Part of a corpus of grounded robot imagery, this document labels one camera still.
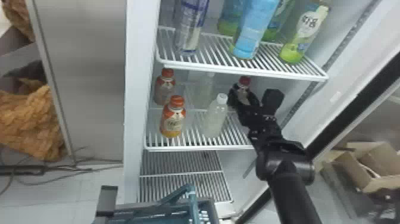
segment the bottle cap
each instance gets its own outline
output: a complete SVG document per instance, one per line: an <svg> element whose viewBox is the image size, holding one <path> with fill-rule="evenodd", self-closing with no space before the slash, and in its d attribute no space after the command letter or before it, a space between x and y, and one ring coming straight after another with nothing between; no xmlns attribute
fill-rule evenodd
<svg viewBox="0 0 400 224"><path fill-rule="evenodd" d="M218 94L217 95L218 104L226 104L227 101L228 101L228 95L226 95L226 94Z"/></svg>
<svg viewBox="0 0 400 224"><path fill-rule="evenodd" d="M171 78L174 76L174 70L173 69L162 69L161 75L166 78Z"/></svg>
<svg viewBox="0 0 400 224"><path fill-rule="evenodd" d="M185 99L178 95L173 95L170 100L170 105L172 107L183 107L185 104Z"/></svg>
<svg viewBox="0 0 400 224"><path fill-rule="evenodd" d="M248 76L241 76L239 79L239 83L244 86L248 86L250 85L250 78Z"/></svg>

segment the white tile floor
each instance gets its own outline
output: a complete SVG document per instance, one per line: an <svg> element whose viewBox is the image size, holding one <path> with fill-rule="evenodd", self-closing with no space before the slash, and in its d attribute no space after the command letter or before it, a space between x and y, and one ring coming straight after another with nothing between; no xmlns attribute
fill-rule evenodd
<svg viewBox="0 0 400 224"><path fill-rule="evenodd" d="M52 172L43 177L23 177L23 180L39 182L64 174ZM7 182L8 178L0 178L0 189ZM122 168L88 173L39 186L24 186L14 181L10 189L0 196L0 223L92 223L101 185L118 186L117 203L122 203Z"/></svg>

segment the beverage bottle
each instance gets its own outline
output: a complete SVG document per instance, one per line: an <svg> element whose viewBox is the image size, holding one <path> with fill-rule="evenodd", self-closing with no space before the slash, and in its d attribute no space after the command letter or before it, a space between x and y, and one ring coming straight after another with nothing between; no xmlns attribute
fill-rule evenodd
<svg viewBox="0 0 400 224"><path fill-rule="evenodd" d="M174 47L179 54L196 53L210 0L177 0L174 9Z"/></svg>
<svg viewBox="0 0 400 224"><path fill-rule="evenodd" d="M244 105L259 105L260 102L257 97L250 91L250 78L248 76L241 76L238 83L235 83L228 94L228 105L232 108L237 107L236 100Z"/></svg>
<svg viewBox="0 0 400 224"><path fill-rule="evenodd" d="M162 69L161 75L157 77L154 85L154 102L158 105L166 105L174 92L174 87L174 70Z"/></svg>
<svg viewBox="0 0 400 224"><path fill-rule="evenodd" d="M321 0L313 0L307 4L305 12L298 20L296 33L282 47L279 57L288 63L299 62L317 36L328 12L328 5Z"/></svg>
<svg viewBox="0 0 400 224"><path fill-rule="evenodd" d="M160 132L166 138L174 138L182 132L183 121L186 117L183 97L173 95L168 104L164 106L160 121Z"/></svg>
<svg viewBox="0 0 400 224"><path fill-rule="evenodd" d="M218 20L218 31L222 35L234 36L238 28L243 6L246 0L226 0L222 7L222 13Z"/></svg>
<svg viewBox="0 0 400 224"><path fill-rule="evenodd" d="M242 59L255 56L279 0L247 0L230 52Z"/></svg>
<svg viewBox="0 0 400 224"><path fill-rule="evenodd" d="M213 93L215 73L207 73L196 86L194 95L194 105L196 108L206 108L210 104L211 94Z"/></svg>
<svg viewBox="0 0 400 224"><path fill-rule="evenodd" d="M295 6L295 0L280 0L279 5L272 17L267 30L262 37L263 41L273 41L276 34L280 31L286 19L288 19L290 12L292 12Z"/></svg>
<svg viewBox="0 0 400 224"><path fill-rule="evenodd" d="M203 125L203 134L207 138L215 138L220 135L228 113L227 101L228 96L226 94L218 94L208 107Z"/></svg>

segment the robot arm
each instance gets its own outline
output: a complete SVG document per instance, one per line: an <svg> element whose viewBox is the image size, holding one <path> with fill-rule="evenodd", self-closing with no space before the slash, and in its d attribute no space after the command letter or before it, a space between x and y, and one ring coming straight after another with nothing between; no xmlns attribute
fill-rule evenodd
<svg viewBox="0 0 400 224"><path fill-rule="evenodd" d="M314 181L314 166L299 142L282 137L275 112L284 95L277 89L265 91L261 103L255 95L251 105L242 104L235 92L229 103L236 109L242 125L250 129L248 138L256 152L256 175L267 181L283 224L322 224L305 189Z"/></svg>

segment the red bottle cap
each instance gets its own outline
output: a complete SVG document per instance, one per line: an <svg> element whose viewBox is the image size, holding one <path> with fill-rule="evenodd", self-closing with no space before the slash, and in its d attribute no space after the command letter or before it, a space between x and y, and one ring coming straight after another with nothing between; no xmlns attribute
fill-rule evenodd
<svg viewBox="0 0 400 224"><path fill-rule="evenodd" d="M174 76L174 70L173 69L162 69L161 75L166 78L171 78Z"/></svg>
<svg viewBox="0 0 400 224"><path fill-rule="evenodd" d="M250 78L248 76L241 76L239 79L239 83L244 86L248 86L250 85Z"/></svg>
<svg viewBox="0 0 400 224"><path fill-rule="evenodd" d="M170 105L172 107L183 107L185 104L185 99L178 95L173 95L170 100Z"/></svg>

